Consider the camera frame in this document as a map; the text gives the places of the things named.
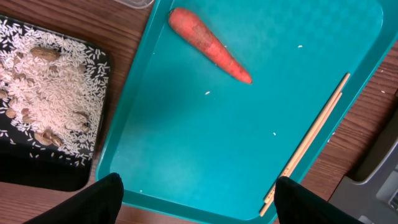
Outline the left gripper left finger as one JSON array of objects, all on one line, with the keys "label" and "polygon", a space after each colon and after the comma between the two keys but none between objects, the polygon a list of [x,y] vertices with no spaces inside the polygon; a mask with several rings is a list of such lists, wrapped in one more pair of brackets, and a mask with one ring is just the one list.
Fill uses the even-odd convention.
[{"label": "left gripper left finger", "polygon": [[27,223],[115,224],[123,196],[121,177],[111,173]]}]

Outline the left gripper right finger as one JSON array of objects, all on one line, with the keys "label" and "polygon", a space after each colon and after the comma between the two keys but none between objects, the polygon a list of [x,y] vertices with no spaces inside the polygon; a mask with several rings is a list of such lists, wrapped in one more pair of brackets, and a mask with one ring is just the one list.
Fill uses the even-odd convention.
[{"label": "left gripper right finger", "polygon": [[362,224],[288,177],[275,183],[280,224]]}]

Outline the peanuts and rice scraps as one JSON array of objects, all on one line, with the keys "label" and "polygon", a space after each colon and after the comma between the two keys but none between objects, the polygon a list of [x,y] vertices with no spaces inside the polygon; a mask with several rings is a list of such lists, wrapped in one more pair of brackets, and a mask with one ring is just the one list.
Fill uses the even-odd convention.
[{"label": "peanuts and rice scraps", "polygon": [[2,149],[87,166],[110,73],[108,54],[99,47],[2,17]]}]

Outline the orange carrot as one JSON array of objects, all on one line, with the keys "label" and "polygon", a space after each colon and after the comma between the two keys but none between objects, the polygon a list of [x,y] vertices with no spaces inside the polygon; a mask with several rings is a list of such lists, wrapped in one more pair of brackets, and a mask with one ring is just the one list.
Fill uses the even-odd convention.
[{"label": "orange carrot", "polygon": [[169,13],[170,27],[190,45],[233,78],[252,84],[249,72],[231,55],[214,33],[192,11],[176,7]]}]

